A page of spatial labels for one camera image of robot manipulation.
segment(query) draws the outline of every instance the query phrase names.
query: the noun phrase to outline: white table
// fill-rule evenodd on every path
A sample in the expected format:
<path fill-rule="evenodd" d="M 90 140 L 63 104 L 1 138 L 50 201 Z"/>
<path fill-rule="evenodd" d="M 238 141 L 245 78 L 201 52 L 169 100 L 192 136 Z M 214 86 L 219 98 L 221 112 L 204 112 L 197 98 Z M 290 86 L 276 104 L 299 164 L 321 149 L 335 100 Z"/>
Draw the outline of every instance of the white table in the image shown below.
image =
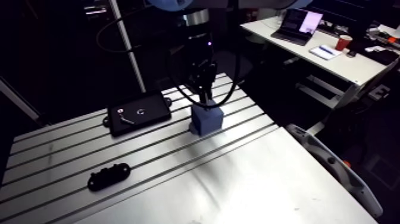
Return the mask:
<path fill-rule="evenodd" d="M 218 75 L 215 100 L 231 80 Z M 188 132 L 190 103 L 170 89 L 172 119 L 112 138 L 105 110 L 15 138 L 1 223 L 376 223 L 284 129 L 237 88 L 222 130 Z M 128 179 L 90 192 L 115 163 Z"/>
<path fill-rule="evenodd" d="M 346 56 L 348 49 L 343 51 L 343 54 L 335 57 L 329 61 L 324 60 L 314 54 L 309 53 L 310 49 L 318 47 L 322 44 L 331 46 L 334 48 L 338 39 L 336 37 L 330 36 L 320 31 L 316 31 L 314 36 L 305 46 L 300 46 L 288 41 L 271 37 L 279 27 L 279 22 L 277 17 L 267 18 L 264 20 L 258 20 L 252 23 L 246 23 L 242 25 L 246 30 L 264 38 L 266 41 L 273 43 L 291 53 L 299 58 L 302 58 L 310 63 L 318 66 L 319 68 L 328 71 L 329 73 L 341 78 L 342 80 L 350 84 L 349 88 L 343 92 L 338 88 L 330 85 L 329 83 L 310 75 L 307 77 L 310 81 L 317 85 L 324 87 L 325 89 L 336 94 L 336 97 L 332 99 L 327 99 L 318 92 L 310 89 L 307 86 L 298 85 L 299 90 L 305 92 L 316 100 L 322 102 L 331 109 L 340 108 L 351 101 L 353 101 L 363 87 L 370 80 L 376 77 L 383 77 L 388 71 L 390 71 L 398 61 L 393 62 L 389 66 L 384 66 L 374 60 L 371 60 L 361 54 L 357 54 L 354 58 L 349 58 Z M 316 126 L 316 130 L 312 132 L 318 132 L 323 124 L 319 123 Z"/>

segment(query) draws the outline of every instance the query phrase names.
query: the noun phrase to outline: notebook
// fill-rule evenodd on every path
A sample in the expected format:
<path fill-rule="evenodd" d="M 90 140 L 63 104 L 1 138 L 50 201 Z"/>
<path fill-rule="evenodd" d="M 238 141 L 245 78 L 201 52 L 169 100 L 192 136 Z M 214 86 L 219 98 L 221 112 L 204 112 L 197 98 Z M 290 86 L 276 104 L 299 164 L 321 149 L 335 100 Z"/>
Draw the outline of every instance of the notebook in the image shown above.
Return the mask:
<path fill-rule="evenodd" d="M 332 58 L 335 58 L 335 57 L 339 56 L 340 54 L 342 54 L 342 51 L 337 51 L 327 45 L 321 45 L 321 46 L 311 49 L 310 53 L 315 54 L 316 56 L 318 56 L 320 58 L 324 58 L 325 60 L 331 60 Z"/>

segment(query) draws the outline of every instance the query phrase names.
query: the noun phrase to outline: t-slot aluminum table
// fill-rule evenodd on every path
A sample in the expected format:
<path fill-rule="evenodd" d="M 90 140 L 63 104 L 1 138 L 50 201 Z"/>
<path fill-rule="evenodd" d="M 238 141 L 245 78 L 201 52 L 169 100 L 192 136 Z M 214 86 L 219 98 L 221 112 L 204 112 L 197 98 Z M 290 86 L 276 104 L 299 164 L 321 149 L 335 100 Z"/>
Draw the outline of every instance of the t-slot aluminum table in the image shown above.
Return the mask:
<path fill-rule="evenodd" d="M 217 76 L 216 101 L 231 84 Z M 190 102 L 163 94 L 172 119 L 119 138 L 102 125 L 106 110 L 16 137 L 0 222 L 376 223 L 239 87 L 222 129 L 201 138 L 188 131 Z M 116 163 L 131 166 L 128 179 L 90 192 L 90 174 Z"/>

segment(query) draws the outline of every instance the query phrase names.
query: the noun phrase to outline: blue foam block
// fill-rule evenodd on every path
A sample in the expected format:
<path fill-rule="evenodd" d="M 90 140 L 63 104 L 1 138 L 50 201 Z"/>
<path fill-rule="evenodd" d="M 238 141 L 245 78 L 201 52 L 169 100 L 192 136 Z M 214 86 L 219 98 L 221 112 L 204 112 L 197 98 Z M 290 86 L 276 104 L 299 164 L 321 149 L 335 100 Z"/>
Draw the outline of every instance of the blue foam block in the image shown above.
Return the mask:
<path fill-rule="evenodd" d="M 208 105 L 213 105 L 215 102 L 210 100 Z M 189 128 L 190 131 L 199 136 L 207 135 L 211 132 L 221 129 L 224 113 L 217 107 L 210 110 L 204 110 L 203 108 L 192 105 L 192 123 Z"/>

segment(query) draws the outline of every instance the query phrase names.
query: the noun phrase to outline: white pole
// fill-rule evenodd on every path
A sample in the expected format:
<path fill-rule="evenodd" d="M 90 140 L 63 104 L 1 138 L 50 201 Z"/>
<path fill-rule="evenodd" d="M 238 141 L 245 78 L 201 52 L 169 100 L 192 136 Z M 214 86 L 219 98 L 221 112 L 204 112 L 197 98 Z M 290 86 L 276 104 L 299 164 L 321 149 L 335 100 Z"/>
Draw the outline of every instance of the white pole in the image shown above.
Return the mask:
<path fill-rule="evenodd" d="M 121 17 L 121 12 L 120 12 L 120 9 L 118 7 L 117 0 L 110 0 L 110 5 L 111 5 L 111 8 L 112 8 L 112 12 L 114 13 L 115 19 L 120 18 Z M 120 34 L 121 34 L 122 40 L 124 41 L 125 48 L 126 49 L 131 49 L 132 46 L 130 44 L 130 40 L 129 40 L 128 34 L 126 32 L 125 25 L 124 25 L 123 21 L 119 21 L 118 22 L 118 28 L 120 29 Z M 145 84 L 143 83 L 142 75 L 140 74 L 138 62 L 136 62 L 135 55 L 134 55 L 133 52 L 129 52 L 128 56 L 129 56 L 129 60 L 130 60 L 130 62 L 132 64 L 133 70 L 135 71 L 136 79 L 137 79 L 137 82 L 139 83 L 140 90 L 142 92 L 146 92 Z"/>
<path fill-rule="evenodd" d="M 26 115 L 28 115 L 33 121 L 38 122 L 39 115 L 35 109 L 27 103 L 26 100 L 22 99 L 10 85 L 7 85 L 0 79 L 0 92 L 2 92 L 8 99 L 10 99 L 17 107 L 19 107 Z"/>

